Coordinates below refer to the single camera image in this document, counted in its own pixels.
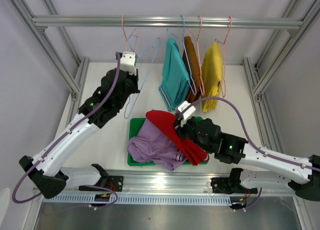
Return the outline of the red trousers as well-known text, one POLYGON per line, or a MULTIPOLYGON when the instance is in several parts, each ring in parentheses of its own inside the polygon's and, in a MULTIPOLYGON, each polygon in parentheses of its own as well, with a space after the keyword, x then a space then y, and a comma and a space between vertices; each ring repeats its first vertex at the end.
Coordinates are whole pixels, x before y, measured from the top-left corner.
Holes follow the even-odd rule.
POLYGON ((168 137, 194 166, 210 160, 209 154, 192 142, 189 138, 181 139, 174 128, 176 116, 162 110, 151 110, 146 118, 168 137))

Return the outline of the blue hanger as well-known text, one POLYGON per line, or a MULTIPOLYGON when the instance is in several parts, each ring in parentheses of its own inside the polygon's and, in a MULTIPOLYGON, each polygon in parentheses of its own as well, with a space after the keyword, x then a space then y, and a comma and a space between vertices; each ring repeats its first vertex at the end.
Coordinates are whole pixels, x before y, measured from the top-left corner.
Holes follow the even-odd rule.
POLYGON ((193 79, 193 76, 192 76, 192 69, 191 69, 191 66, 190 66, 190 61, 189 61, 189 57, 188 57, 188 53, 187 53, 187 49, 186 49, 186 44, 185 44, 185 32, 186 32, 186 23, 185 23, 185 18, 183 15, 180 15, 181 19, 182 19, 182 36, 181 37, 178 37, 176 34, 174 34, 173 32, 170 31, 169 28, 166 29, 166 33, 168 35, 172 35, 174 37, 176 37, 178 40, 181 41, 181 43, 183 44, 183 50, 184 50, 184 54, 185 54, 185 59, 187 60, 187 66, 188 66, 188 70, 189 70, 189 86, 191 88, 191 92, 193 93, 193 95, 196 95, 197 94, 197 87, 196 87, 196 84, 195 84, 195 81, 193 79))
MULTIPOLYGON (((134 53, 136 53, 136 52, 135 52, 135 48, 132 48, 132 38, 133 38, 133 37, 137 40, 137 39, 139 38, 139 36, 136 35, 136 34, 133 34, 132 37, 129 38, 129 47, 130 47, 130 50, 132 50, 134 53)), ((158 50, 159 50, 160 42, 161 42, 161 38, 160 38, 160 37, 157 37, 157 38, 155 39, 154 43, 153 43, 151 46, 143 49, 143 50, 137 55, 138 61, 140 61, 141 57, 144 55, 145 52, 149 51, 150 49, 155 49, 154 54, 153 54, 153 57, 152 57, 152 60, 151 60, 151 64, 153 64, 153 63, 154 63, 154 60, 155 60, 155 58, 156 58, 156 56, 157 56, 158 50)), ((151 69, 149 69, 149 70, 147 71, 147 73, 145 74, 145 77, 144 77, 144 79, 143 79, 143 81, 142 81, 142 84, 140 85, 140 89, 139 89, 140 91, 143 90, 143 87, 144 87, 144 85, 145 85, 145 82, 146 82, 146 80, 147 80, 147 78, 148 78, 148 75, 149 75, 150 71, 151 71, 151 69)), ((131 98, 130 98, 130 97, 128 98, 129 100, 128 100, 128 103, 125 105, 124 113, 123 113, 123 117, 124 117, 126 120, 129 119, 129 117, 131 116, 132 111, 133 111, 134 108, 135 108, 136 102, 137 102, 137 100, 138 100, 139 97, 140 97, 140 94, 141 94, 141 92, 136 95, 135 100, 133 101, 132 106, 131 106, 131 108, 130 108, 130 111, 128 111, 128 106, 129 106, 129 104, 131 103, 131 98)))

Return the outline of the teal trousers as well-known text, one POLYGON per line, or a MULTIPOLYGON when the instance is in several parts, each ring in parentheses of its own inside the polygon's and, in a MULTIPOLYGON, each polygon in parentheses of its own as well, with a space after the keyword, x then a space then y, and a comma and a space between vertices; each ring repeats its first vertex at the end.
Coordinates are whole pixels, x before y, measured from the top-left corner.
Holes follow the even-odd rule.
POLYGON ((178 44, 170 38, 166 42, 162 81, 158 89, 167 111, 175 110, 185 101, 190 88, 189 80, 178 44))

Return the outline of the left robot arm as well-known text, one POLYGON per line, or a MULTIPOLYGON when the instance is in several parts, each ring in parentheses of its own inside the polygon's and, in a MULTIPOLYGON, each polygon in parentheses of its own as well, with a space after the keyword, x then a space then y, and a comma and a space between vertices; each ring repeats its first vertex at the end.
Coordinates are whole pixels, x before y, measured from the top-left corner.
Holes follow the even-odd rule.
POLYGON ((58 139, 39 154, 20 159, 20 166, 41 195, 51 199, 66 188, 101 191, 107 187, 109 175, 99 164, 87 168, 64 168, 63 164, 87 138, 120 112, 131 94, 140 92, 138 79, 135 67, 108 71, 58 139))

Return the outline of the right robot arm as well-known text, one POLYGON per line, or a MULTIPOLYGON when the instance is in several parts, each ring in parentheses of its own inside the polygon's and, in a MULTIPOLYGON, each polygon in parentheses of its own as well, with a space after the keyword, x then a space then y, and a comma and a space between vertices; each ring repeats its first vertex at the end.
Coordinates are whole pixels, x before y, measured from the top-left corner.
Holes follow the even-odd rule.
POLYGON ((174 130, 182 140, 190 140, 201 150, 225 164, 242 164, 261 171, 233 168, 228 187, 232 193, 242 189, 291 190, 302 199, 320 200, 320 158, 300 158, 255 146, 250 140, 221 131, 211 119, 174 120, 174 130))

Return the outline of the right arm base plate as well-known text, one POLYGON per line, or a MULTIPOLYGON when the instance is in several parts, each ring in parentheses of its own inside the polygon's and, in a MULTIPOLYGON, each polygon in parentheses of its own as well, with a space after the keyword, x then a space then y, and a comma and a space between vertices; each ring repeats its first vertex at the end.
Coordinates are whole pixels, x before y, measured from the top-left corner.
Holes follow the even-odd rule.
POLYGON ((248 189, 243 187, 240 184, 239 180, 231 180, 227 177, 215 177, 211 178, 211 183, 213 193, 216 194, 245 194, 245 193, 251 193, 251 194, 257 194, 258 189, 252 188, 248 189))

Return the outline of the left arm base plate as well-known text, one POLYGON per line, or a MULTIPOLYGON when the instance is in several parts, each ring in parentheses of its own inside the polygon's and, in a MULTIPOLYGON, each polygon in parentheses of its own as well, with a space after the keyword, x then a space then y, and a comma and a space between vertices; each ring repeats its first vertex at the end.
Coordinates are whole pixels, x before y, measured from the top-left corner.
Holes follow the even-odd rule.
POLYGON ((123 188, 124 177, 123 176, 108 176, 101 177, 100 180, 93 186, 87 187, 86 185, 79 186, 80 191, 99 191, 97 187, 103 187, 111 189, 115 192, 121 192, 123 188))

